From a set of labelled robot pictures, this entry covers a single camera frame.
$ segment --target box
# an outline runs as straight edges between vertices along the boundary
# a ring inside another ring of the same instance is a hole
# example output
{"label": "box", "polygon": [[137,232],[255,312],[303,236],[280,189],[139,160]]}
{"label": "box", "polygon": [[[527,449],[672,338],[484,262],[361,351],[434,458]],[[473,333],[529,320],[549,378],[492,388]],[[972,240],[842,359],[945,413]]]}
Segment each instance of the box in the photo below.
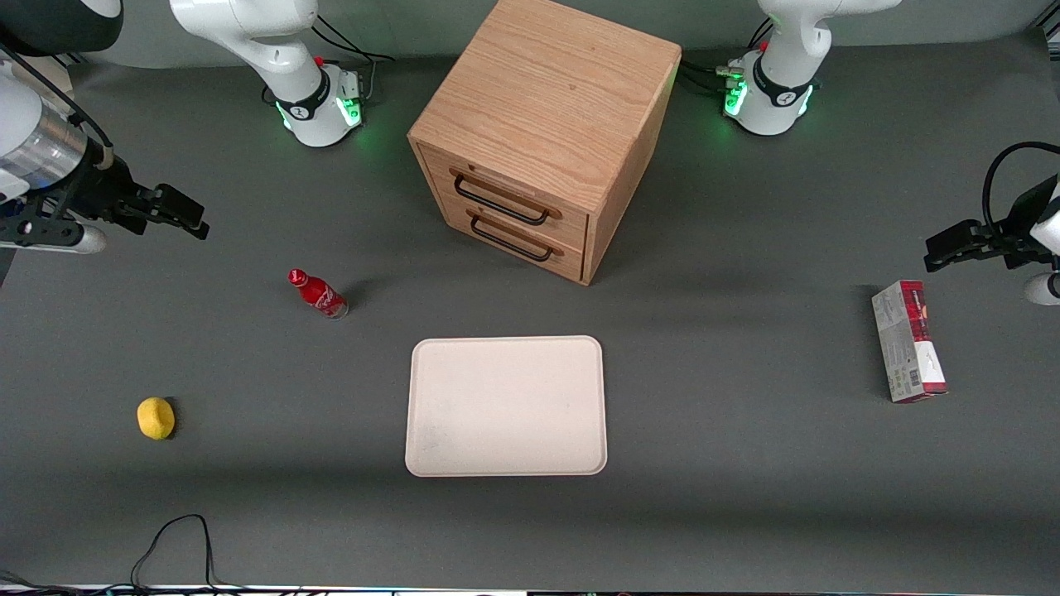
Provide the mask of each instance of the box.
{"label": "box", "polygon": [[896,282],[872,297],[872,311],[887,367],[890,401],[913,403],[947,392],[942,367],[928,333],[923,282]]}
{"label": "box", "polygon": [[499,0],[408,133],[453,228],[588,284],[655,151],[681,48]]}

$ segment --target lemon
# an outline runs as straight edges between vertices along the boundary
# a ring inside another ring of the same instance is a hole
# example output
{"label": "lemon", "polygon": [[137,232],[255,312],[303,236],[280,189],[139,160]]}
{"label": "lemon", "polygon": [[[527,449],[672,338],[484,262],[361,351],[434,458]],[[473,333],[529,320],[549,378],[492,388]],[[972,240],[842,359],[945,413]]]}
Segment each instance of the lemon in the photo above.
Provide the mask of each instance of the lemon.
{"label": "lemon", "polygon": [[160,441],[170,436],[177,423],[173,406],[162,398],[147,398],[136,408],[140,432],[147,438]]}

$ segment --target drawer handle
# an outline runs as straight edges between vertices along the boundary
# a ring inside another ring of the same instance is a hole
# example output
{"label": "drawer handle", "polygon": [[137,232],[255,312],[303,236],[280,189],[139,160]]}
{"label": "drawer handle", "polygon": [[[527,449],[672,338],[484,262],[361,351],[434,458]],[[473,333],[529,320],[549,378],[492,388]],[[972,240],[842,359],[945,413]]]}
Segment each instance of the drawer handle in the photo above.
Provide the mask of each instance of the drawer handle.
{"label": "drawer handle", "polygon": [[540,217],[527,217],[526,215],[519,213],[518,211],[512,211],[511,209],[505,207],[504,205],[498,205],[490,200],[489,198],[485,198],[484,196],[479,196],[471,191],[464,190],[460,186],[461,183],[463,183],[463,180],[464,180],[463,174],[457,174],[457,178],[453,182],[453,188],[457,190],[457,194],[459,194],[464,198],[470,198],[479,205],[483,205],[485,207],[489,207],[490,209],[493,209],[494,211],[500,211],[505,215],[518,220],[519,222],[523,222],[528,226],[540,226],[544,224],[545,220],[548,217],[548,209],[543,211]]}
{"label": "drawer handle", "polygon": [[480,220],[478,215],[472,215],[471,231],[475,232],[475,235],[482,236],[485,240],[489,240],[490,242],[499,244],[500,246],[504,246],[505,248],[513,252],[518,252],[519,255],[526,257],[527,259],[530,259],[531,261],[535,261],[537,263],[544,263],[545,261],[548,261],[548,258],[552,256],[552,247],[548,247],[548,249],[545,250],[544,255],[534,255],[533,252],[530,252],[529,250],[523,248],[522,246],[515,246],[514,244],[508,242],[502,238],[497,238],[485,230],[480,230],[476,225],[479,223],[479,221]]}

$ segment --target coca-cola bottle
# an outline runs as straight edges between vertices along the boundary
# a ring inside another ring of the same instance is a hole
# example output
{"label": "coca-cola bottle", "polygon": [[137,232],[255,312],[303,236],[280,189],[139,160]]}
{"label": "coca-cola bottle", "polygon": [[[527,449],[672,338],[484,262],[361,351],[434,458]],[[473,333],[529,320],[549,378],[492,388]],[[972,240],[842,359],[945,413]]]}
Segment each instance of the coca-cola bottle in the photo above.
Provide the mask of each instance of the coca-cola bottle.
{"label": "coca-cola bottle", "polygon": [[338,292],[328,285],[328,282],[318,277],[307,276],[302,269],[290,269],[290,273],[287,274],[287,281],[298,288],[306,304],[320,311],[320,314],[332,320],[338,320],[350,312],[350,305],[347,304],[346,298],[342,298]]}

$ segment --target wooden cabinet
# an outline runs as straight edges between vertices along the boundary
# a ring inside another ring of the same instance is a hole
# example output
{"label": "wooden cabinet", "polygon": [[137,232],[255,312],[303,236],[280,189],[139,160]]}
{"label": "wooden cabinet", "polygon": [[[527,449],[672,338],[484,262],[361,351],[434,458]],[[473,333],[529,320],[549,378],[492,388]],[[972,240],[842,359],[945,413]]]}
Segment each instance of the wooden cabinet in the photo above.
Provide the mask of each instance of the wooden cabinet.
{"label": "wooden cabinet", "polygon": [[411,130],[446,223],[588,284],[655,151],[681,48],[499,0]]}

